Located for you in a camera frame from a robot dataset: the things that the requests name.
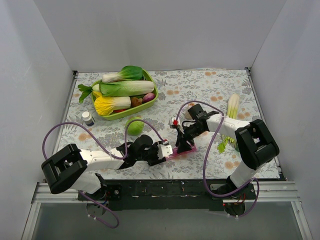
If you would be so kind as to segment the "pink weekly pill organizer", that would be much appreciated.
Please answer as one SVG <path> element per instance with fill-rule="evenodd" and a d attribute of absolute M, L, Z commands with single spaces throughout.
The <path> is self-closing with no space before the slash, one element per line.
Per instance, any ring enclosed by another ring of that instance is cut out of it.
<path fill-rule="evenodd" d="M 177 158 L 179 156 L 182 156 L 182 155 L 194 153 L 196 151 L 197 151 L 197 147 L 195 145 L 191 147 L 191 150 L 183 151 L 183 152 L 180 152 L 180 153 L 178 153 L 178 148 L 175 147 L 175 148 L 172 149 L 172 154 L 170 154 L 169 156 L 166 156 L 165 158 L 167 160 L 170 160 L 170 159 L 174 159 L 174 158 Z"/>

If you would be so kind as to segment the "white pill bottle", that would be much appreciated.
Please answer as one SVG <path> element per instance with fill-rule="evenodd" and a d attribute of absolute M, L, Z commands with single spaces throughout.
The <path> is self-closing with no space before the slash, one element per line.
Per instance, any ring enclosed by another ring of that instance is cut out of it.
<path fill-rule="evenodd" d="M 84 111 L 81 115 L 83 122 L 88 126 L 93 126 L 95 124 L 95 120 L 92 114 L 88 111 Z"/>

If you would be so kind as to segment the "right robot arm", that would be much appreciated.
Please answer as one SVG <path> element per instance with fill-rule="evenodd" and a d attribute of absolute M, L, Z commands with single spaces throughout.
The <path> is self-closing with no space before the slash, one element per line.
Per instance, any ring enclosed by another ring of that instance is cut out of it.
<path fill-rule="evenodd" d="M 222 134 L 236 140 L 241 162 L 226 179 L 226 183 L 211 191 L 207 181 L 203 184 L 210 195 L 215 198 L 237 199 L 245 192 L 245 187 L 255 180 L 255 174 L 266 163 L 279 155 L 280 149 L 261 119 L 254 121 L 236 120 L 214 107 L 211 112 L 202 108 L 203 102 L 196 101 L 188 113 L 193 119 L 189 126 L 184 126 L 178 117 L 173 117 L 169 124 L 177 130 L 177 153 L 190 151 L 194 146 L 194 138 L 204 132 L 212 132 L 215 136 Z"/>

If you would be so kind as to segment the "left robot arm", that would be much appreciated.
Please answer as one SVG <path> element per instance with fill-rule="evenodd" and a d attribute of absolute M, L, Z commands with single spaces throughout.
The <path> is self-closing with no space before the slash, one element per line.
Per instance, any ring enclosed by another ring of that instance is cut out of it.
<path fill-rule="evenodd" d="M 89 193 L 95 200 L 106 196 L 103 178 L 94 173 L 97 170 L 122 170 L 145 161 L 149 166 L 163 163 L 173 153 L 169 142 L 153 142 L 148 135 L 141 135 L 134 142 L 113 148 L 110 153 L 101 150 L 79 149 L 76 144 L 68 144 L 45 160 L 41 169 L 52 194 L 60 194 L 69 189 Z"/>

